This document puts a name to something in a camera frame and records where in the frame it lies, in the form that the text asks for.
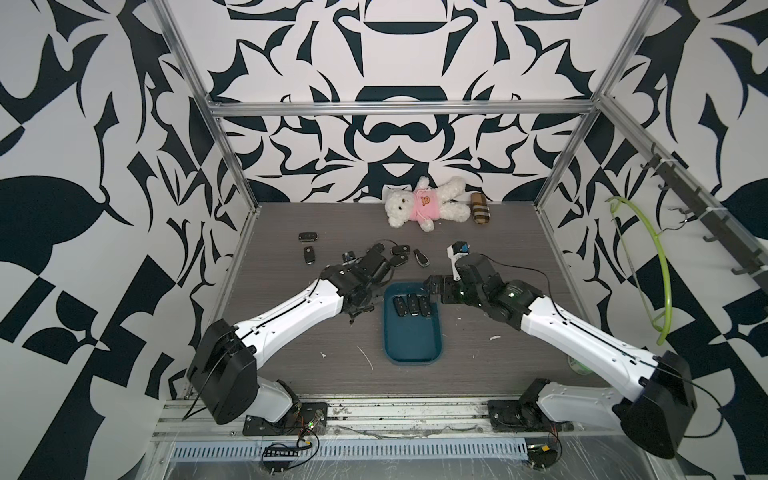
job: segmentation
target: car key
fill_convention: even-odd
[[[299,233],[299,242],[313,242],[315,240],[317,240],[317,233],[315,232]]]
[[[411,253],[411,246],[410,245],[395,245],[392,247],[392,255],[408,255]]]
[[[389,265],[394,267],[404,265],[407,262],[408,262],[407,253],[401,253],[400,255],[395,255],[394,257],[389,259]]]
[[[422,295],[419,295],[419,312],[422,316],[430,316],[432,314],[432,311],[429,309],[429,300]]]
[[[315,249],[312,247],[304,247],[304,261],[307,265],[315,263]]]
[[[418,315],[421,311],[419,310],[419,298],[416,296],[415,293],[408,294],[408,311],[413,316]]]
[[[416,261],[419,263],[421,268],[426,268],[429,266],[429,258],[427,258],[427,256],[418,248],[413,250],[413,256],[416,257]]]
[[[401,296],[394,296],[392,301],[395,304],[395,311],[397,312],[397,316],[408,315],[408,307],[406,306],[406,301],[403,300]]]

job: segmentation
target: white debris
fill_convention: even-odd
[[[371,370],[373,370],[373,364],[371,363],[371,360],[368,358],[366,353],[363,352],[363,350],[359,346],[357,346],[357,349],[360,351],[360,353],[363,354],[363,356],[365,356],[366,360],[368,360],[368,365],[371,365]]]

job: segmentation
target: wire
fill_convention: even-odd
[[[240,338],[240,337],[237,337],[237,340],[238,340],[239,342],[240,342],[240,341],[243,341],[243,340],[244,340],[244,339],[245,339],[247,336],[249,336],[251,333],[253,333],[253,330],[248,330],[248,333],[246,333],[245,335],[243,335],[243,337],[242,337],[242,338]],[[202,386],[202,387],[200,387],[200,391],[197,393],[197,396],[195,396],[195,398],[194,398],[194,401],[192,402],[192,405],[190,405],[190,408],[187,410],[187,413],[185,413],[185,414],[184,414],[184,416],[183,416],[183,417],[181,417],[181,421],[182,421],[182,422],[183,422],[184,420],[186,420],[186,419],[189,419],[189,418],[190,418],[191,416],[193,416],[193,415],[197,415],[198,413],[200,413],[200,412],[202,412],[203,410],[205,410],[205,408],[207,408],[207,407],[203,407],[202,409],[198,409],[198,410],[195,410],[195,412],[194,412],[194,413],[190,413],[190,412],[192,412],[192,409],[194,408],[194,406],[197,404],[197,400],[199,400],[199,399],[200,399],[200,396],[201,396],[201,395],[203,395],[203,391],[205,390],[205,387],[206,387],[206,385],[208,385],[208,380],[210,380],[210,377],[211,377],[211,376],[214,374],[214,372],[216,371],[216,367],[218,367],[218,366],[219,366],[219,363],[221,363],[221,360],[223,360],[225,356],[229,355],[229,354],[232,352],[232,349],[234,349],[236,346],[237,346],[237,342],[235,342],[235,343],[234,343],[232,346],[230,346],[230,348],[228,348],[227,350],[225,350],[225,351],[224,351],[224,353],[222,353],[222,354],[221,354],[221,356],[219,357],[219,359],[216,361],[216,363],[214,363],[214,367],[213,367],[212,369],[210,369],[210,372],[208,372],[208,376],[205,378],[205,382],[203,382],[203,386]]]
[[[314,452],[312,452],[312,455],[310,455],[310,457],[309,457],[307,460],[304,460],[303,462],[301,462],[301,463],[297,463],[297,464],[295,464],[295,465],[291,465],[290,467],[286,468],[286,470],[290,470],[290,469],[292,469],[292,468],[299,468],[301,465],[304,465],[304,464],[305,464],[305,463],[307,463],[309,460],[312,460],[313,458],[315,458],[315,455],[317,455],[317,452],[319,452],[319,451],[320,451],[320,437],[319,437],[319,436],[317,436],[317,434],[316,434],[314,431],[312,431],[312,430],[307,430],[307,431],[308,431],[309,433],[311,433],[312,435],[314,435],[314,436],[315,436],[315,439],[317,440],[317,448],[315,449],[315,451],[314,451]],[[298,439],[298,440],[296,440],[296,447],[297,447],[299,450],[304,450],[304,449],[305,449],[304,447],[299,447],[299,440],[301,440],[301,435],[300,435],[299,439]]]
[[[375,241],[374,241],[374,243],[379,243],[379,242],[381,242],[382,240],[384,240],[385,242],[391,242],[391,243],[393,243],[393,244],[395,245],[395,247],[399,247],[399,246],[400,246],[400,244],[399,244],[399,243],[395,242],[394,240],[390,240],[389,238],[379,238],[378,240],[375,240]]]
[[[554,311],[562,318],[566,323],[570,323],[571,321],[563,316],[562,313],[560,313],[560,308],[558,307],[557,303],[554,302],[554,297],[552,296],[552,286],[549,283],[549,276],[547,276],[546,273],[542,272],[541,270],[537,268],[533,268],[532,266],[520,266],[520,265],[508,265],[507,263],[501,263],[497,262],[496,260],[493,260],[488,255],[485,255],[484,253],[480,253],[482,256],[487,258],[488,260],[492,261],[493,263],[496,263],[497,265],[501,266],[508,266],[509,268],[519,268],[523,270],[530,270],[533,272],[539,272],[541,275],[544,275],[544,278],[547,280],[547,293],[549,293],[549,300],[552,301],[552,306],[554,307]]]
[[[725,417],[723,417],[723,413],[720,411],[720,410],[723,409],[723,404],[720,403],[720,400],[718,400],[717,397],[712,394],[712,392],[710,392],[709,390],[705,389],[703,386],[699,385],[698,383],[691,382],[689,379],[684,379],[683,377],[679,376],[675,372],[670,372],[667,369],[661,368],[661,365],[653,366],[650,363],[644,362],[643,360],[640,360],[640,359],[637,359],[637,361],[642,363],[643,365],[647,365],[647,366],[649,366],[651,368],[659,369],[659,370],[661,370],[662,372],[664,372],[664,373],[666,373],[668,375],[672,375],[676,379],[682,380],[685,383],[689,383],[692,386],[695,386],[696,388],[698,388],[702,392],[704,392],[707,395],[709,395],[710,397],[712,397],[712,400],[714,400],[715,403],[717,404],[717,411],[720,413],[720,422],[717,424],[717,427],[712,432],[707,433],[706,435],[683,435],[684,439],[708,439],[709,437],[715,436],[715,434],[717,434],[720,431],[720,429],[723,428],[723,423],[725,422]]]
[[[301,440],[304,438],[305,432],[311,433],[312,435],[315,436],[315,439],[317,440],[317,448],[315,449],[314,452],[312,452],[312,455],[310,455],[310,457],[307,460],[304,460],[303,462],[297,463],[295,465],[291,465],[288,468],[283,468],[282,472],[287,472],[288,470],[290,470],[292,468],[298,468],[301,465],[304,465],[305,463],[307,463],[309,460],[312,460],[313,458],[315,458],[315,455],[317,455],[317,452],[320,451],[320,437],[317,436],[317,434],[314,431],[312,431],[310,429],[307,429],[306,427],[302,427],[301,431],[299,432],[299,438],[296,439],[296,446],[295,447],[289,447],[288,445],[286,445],[286,444],[284,444],[282,442],[275,442],[275,443],[269,444],[264,450],[262,450],[261,451],[261,465],[263,465],[263,467],[266,468],[266,463],[264,463],[264,454],[266,453],[266,451],[269,448],[274,447],[274,446],[280,446],[280,447],[283,447],[283,448],[285,448],[287,450],[293,450],[293,451],[296,451],[296,452],[303,452],[304,450],[311,449],[312,448],[312,443],[311,442],[308,445],[299,445],[299,442],[301,442]]]

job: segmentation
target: cable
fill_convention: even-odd
[[[312,443],[311,442],[309,442],[308,445],[299,445],[299,442],[301,442],[301,440],[304,438],[304,432],[311,433],[312,435],[315,436],[315,439],[317,439],[317,448],[315,449],[314,452],[312,452],[312,455],[310,455],[310,457],[307,460],[304,460],[303,462],[297,463],[295,465],[291,465],[288,468],[283,468],[281,470],[281,472],[287,472],[288,470],[290,470],[292,468],[298,468],[301,465],[304,465],[305,463],[307,463],[309,460],[312,460],[313,458],[315,458],[315,455],[317,455],[317,452],[320,451],[320,437],[317,436],[317,434],[314,431],[312,431],[310,429],[302,428],[301,431],[299,432],[299,438],[296,439],[296,446],[295,447],[289,447],[288,445],[286,445],[286,444],[284,444],[282,442],[274,442],[274,443],[269,444],[266,448],[264,448],[264,450],[261,451],[261,465],[264,468],[266,468],[266,464],[264,463],[264,454],[266,453],[266,451],[269,448],[274,447],[274,446],[280,446],[280,447],[283,447],[283,448],[285,448],[287,450],[293,450],[293,451],[296,451],[296,452],[303,452],[304,450],[311,449],[312,448]]]
[[[379,238],[378,240],[374,240],[374,243],[380,243],[382,240],[384,240],[385,242],[393,243],[395,245],[395,247],[399,247],[400,246],[399,243],[395,242],[394,240],[390,240],[389,238]]]
[[[670,372],[667,369],[661,368],[662,365],[653,366],[650,363],[644,362],[643,360],[640,360],[640,359],[637,359],[637,361],[642,363],[643,365],[649,366],[651,368],[659,369],[659,370],[661,370],[662,372],[664,372],[664,373],[666,373],[668,375],[672,375],[676,379],[684,381],[685,383],[690,383],[692,386],[695,386],[696,388],[698,388],[702,392],[704,392],[707,395],[709,395],[710,397],[712,397],[712,400],[714,400],[715,403],[717,404],[717,411],[720,413],[720,423],[717,424],[717,427],[712,432],[707,433],[706,435],[683,435],[684,439],[708,439],[709,437],[714,436],[716,433],[718,433],[721,428],[723,428],[723,422],[725,421],[725,417],[723,417],[723,413],[720,411],[723,408],[723,404],[720,403],[720,400],[718,400],[716,396],[712,395],[712,392],[710,392],[709,390],[705,389],[703,386],[699,385],[698,383],[691,382],[689,379],[684,379],[683,377],[679,376],[675,372]]]
[[[238,341],[243,341],[251,333],[253,333],[253,330],[248,330],[248,333],[243,335],[242,338],[237,337],[237,334],[235,335],[235,337],[237,337]],[[221,354],[221,356],[216,361],[216,363],[214,363],[214,367],[212,369],[210,369],[210,372],[208,372],[208,376],[205,378],[205,382],[203,382],[203,386],[200,387],[200,391],[197,393],[197,396],[195,396],[194,401],[192,402],[192,405],[190,405],[190,408],[187,410],[187,413],[185,413],[184,416],[181,417],[181,421],[182,422],[184,420],[186,420],[186,419],[189,419],[193,415],[197,415],[198,413],[202,412],[203,410],[205,410],[207,408],[207,407],[203,407],[202,409],[195,410],[194,413],[190,413],[192,411],[192,409],[194,408],[194,406],[197,404],[197,400],[199,400],[200,396],[203,395],[203,391],[205,390],[205,386],[208,385],[208,380],[210,380],[210,377],[216,371],[216,367],[219,366],[219,363],[221,363],[221,360],[223,360],[225,356],[229,355],[232,352],[232,349],[234,347],[236,347],[236,346],[237,346],[237,342],[235,342],[232,346],[230,346],[230,348],[228,348],[226,351],[224,351],[224,353]]]
[[[667,339],[667,335],[669,334],[670,329],[672,328],[672,282],[670,280],[669,266],[667,265],[667,256],[664,254],[664,248],[661,246],[659,234],[656,233],[654,226],[651,225],[648,218],[645,216],[645,214],[643,214],[643,211],[640,210],[640,208],[638,208],[637,205],[633,204],[631,201],[624,197],[611,197],[607,199],[606,202],[615,202],[610,206],[611,216],[613,216],[613,214],[618,211],[618,208],[621,206],[621,204],[628,205],[629,208],[631,208],[635,213],[635,215],[637,215],[637,218],[639,218],[643,223],[645,229],[648,230],[650,238],[654,241],[654,246],[656,247],[656,251],[659,256],[659,264],[661,265],[661,278],[664,281],[664,326],[659,329],[653,320],[651,321],[651,325],[656,329],[656,331],[660,332],[659,338],[656,340],[656,344],[662,346],[664,341]]]
[[[488,255],[485,255],[484,253],[480,253],[480,254],[485,258],[487,258],[488,260],[492,261],[493,263],[496,263],[497,265],[508,266],[509,268],[520,268],[523,270],[530,270],[533,272],[539,272],[541,275],[544,275],[544,278],[547,280],[547,293],[549,293],[549,300],[552,301],[552,306],[554,307],[554,311],[557,312],[560,318],[562,318],[566,323],[571,322],[570,320],[565,318],[562,313],[560,313],[560,309],[558,308],[557,303],[554,302],[554,297],[552,296],[552,286],[549,283],[549,276],[547,276],[546,273],[542,272],[539,269],[533,268],[531,266],[508,265],[506,263],[497,262],[496,260],[493,260],[491,257],[489,257]]]
[[[312,455],[310,455],[310,457],[309,457],[307,460],[304,460],[303,462],[301,462],[301,463],[297,463],[297,464],[295,464],[295,465],[291,465],[290,467],[286,468],[286,471],[287,471],[287,470],[290,470],[290,469],[292,469],[292,468],[299,468],[301,465],[304,465],[304,464],[305,464],[305,463],[307,463],[309,460],[312,460],[313,458],[315,458],[315,455],[317,455],[317,452],[319,452],[319,451],[320,451],[320,437],[319,437],[319,436],[317,436],[317,434],[316,434],[314,431],[312,431],[312,430],[307,430],[307,431],[308,431],[309,433],[311,433],[312,435],[314,435],[314,436],[315,436],[315,439],[317,440],[317,448],[315,449],[315,451],[314,451],[314,452],[312,452]],[[302,450],[304,450],[304,448],[301,448],[301,447],[299,447],[299,440],[301,440],[301,438],[299,438],[298,440],[296,440],[296,447],[297,447],[298,449],[302,449]]]

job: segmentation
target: plastic tray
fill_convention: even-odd
[[[437,305],[430,305],[431,316],[398,316],[392,298],[409,293],[427,295],[419,282],[393,283],[384,292],[384,353],[396,365],[428,365],[442,353]]]

